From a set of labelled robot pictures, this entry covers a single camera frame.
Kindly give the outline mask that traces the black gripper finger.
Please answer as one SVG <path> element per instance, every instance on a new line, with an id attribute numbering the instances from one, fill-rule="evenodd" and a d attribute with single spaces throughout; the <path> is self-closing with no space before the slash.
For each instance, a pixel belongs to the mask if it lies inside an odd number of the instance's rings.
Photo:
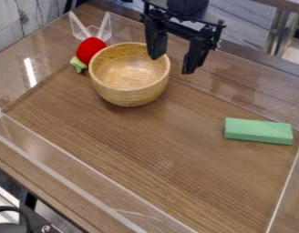
<path id="1" fill-rule="evenodd" d="M 144 21 L 144 34 L 146 53 L 153 60 L 157 60 L 166 52 L 168 35 L 160 22 L 152 18 Z"/>
<path id="2" fill-rule="evenodd" d="M 182 58 L 182 74 L 190 75 L 194 70 L 202 65 L 209 52 L 206 39 L 194 36 L 189 41 L 188 52 Z"/>

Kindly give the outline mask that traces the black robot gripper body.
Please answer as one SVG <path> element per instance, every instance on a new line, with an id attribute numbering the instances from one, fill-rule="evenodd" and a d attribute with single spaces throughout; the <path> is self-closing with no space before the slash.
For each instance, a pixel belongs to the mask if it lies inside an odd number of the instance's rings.
<path id="1" fill-rule="evenodd" d="M 152 18 L 166 34 L 185 40 L 200 36 L 206 39 L 209 49 L 214 49 L 225 23 L 208 12 L 208 4 L 209 0 L 142 0 L 141 22 Z"/>

